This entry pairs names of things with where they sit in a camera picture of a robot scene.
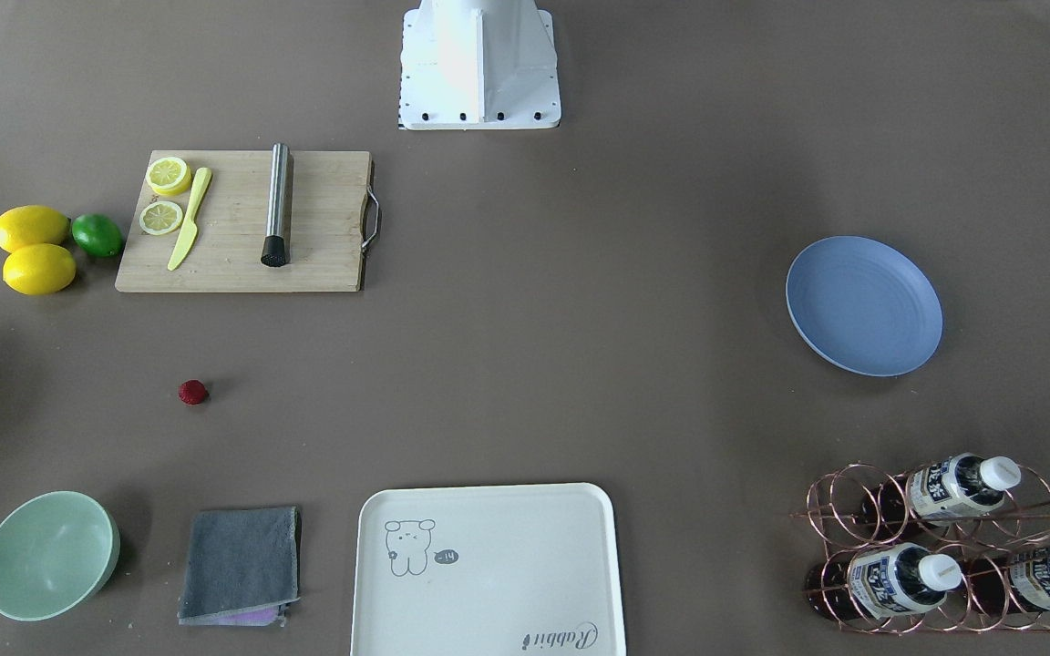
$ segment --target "cutting board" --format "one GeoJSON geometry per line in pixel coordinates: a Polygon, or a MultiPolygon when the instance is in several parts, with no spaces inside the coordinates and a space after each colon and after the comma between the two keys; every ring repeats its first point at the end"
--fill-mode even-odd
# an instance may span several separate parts
{"type": "Polygon", "coordinates": [[[160,199],[184,209],[189,192],[162,198],[142,183],[116,275],[117,290],[357,292],[371,153],[292,150],[291,154],[291,261],[268,267],[261,264],[261,246],[270,198],[270,150],[153,150],[149,163],[176,155],[193,171],[212,169],[212,183],[196,213],[196,241],[175,271],[168,270],[168,258],[180,231],[151,236],[141,229],[141,212],[160,199]]]}

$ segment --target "white bottle cap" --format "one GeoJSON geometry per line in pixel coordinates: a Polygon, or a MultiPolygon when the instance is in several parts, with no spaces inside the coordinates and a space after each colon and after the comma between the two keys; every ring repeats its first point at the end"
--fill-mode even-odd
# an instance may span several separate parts
{"type": "Polygon", "coordinates": [[[1020,485],[1024,480],[1024,473],[1012,459],[996,456],[984,460],[983,464],[979,465],[979,478],[983,479],[984,485],[988,488],[1004,491],[1020,485]]]}
{"type": "Polygon", "coordinates": [[[918,562],[918,576],[930,590],[954,590],[963,581],[963,570],[953,557],[945,553],[930,553],[918,562]]]}

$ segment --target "bear drawing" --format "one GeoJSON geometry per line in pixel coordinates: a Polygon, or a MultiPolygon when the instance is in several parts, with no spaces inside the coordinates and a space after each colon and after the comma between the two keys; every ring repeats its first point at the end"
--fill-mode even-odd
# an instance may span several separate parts
{"type": "Polygon", "coordinates": [[[419,576],[428,569],[428,545],[432,544],[432,529],[437,527],[433,520],[412,520],[387,522],[387,557],[391,558],[391,573],[396,576],[412,574],[419,576]]]}

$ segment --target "folded cloth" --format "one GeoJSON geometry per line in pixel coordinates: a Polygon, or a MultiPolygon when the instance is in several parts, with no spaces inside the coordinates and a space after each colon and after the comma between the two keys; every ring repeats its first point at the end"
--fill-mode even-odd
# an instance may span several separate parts
{"type": "Polygon", "coordinates": [[[180,623],[261,627],[285,619],[299,598],[297,524],[293,506],[197,514],[180,623]]]}

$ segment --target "dark bottle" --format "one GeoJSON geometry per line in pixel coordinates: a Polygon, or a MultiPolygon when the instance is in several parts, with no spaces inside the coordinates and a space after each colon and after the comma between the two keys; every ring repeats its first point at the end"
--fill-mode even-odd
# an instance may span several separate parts
{"type": "Polygon", "coordinates": [[[944,526],[951,520],[980,517],[998,509],[1003,506],[1007,490],[1017,486],[1021,479],[1020,466],[1010,458],[983,459],[973,452],[959,453],[908,477],[897,478],[897,485],[905,490],[905,502],[892,483],[884,483],[861,500],[859,521],[879,523],[880,514],[878,539],[891,538],[900,530],[902,539],[911,539],[924,530],[923,523],[944,526]],[[907,504],[909,516],[903,530],[907,504]]]}
{"type": "Polygon", "coordinates": [[[813,610],[850,621],[929,613],[962,581],[953,557],[902,543],[817,565],[808,570],[804,590],[813,610]]]}
{"type": "Polygon", "coordinates": [[[1000,615],[1004,606],[1008,614],[1050,611],[1050,547],[999,559],[971,560],[966,569],[980,613],[1000,615]],[[1008,586],[995,568],[1007,572],[1012,598],[1007,597],[1008,586]]]}

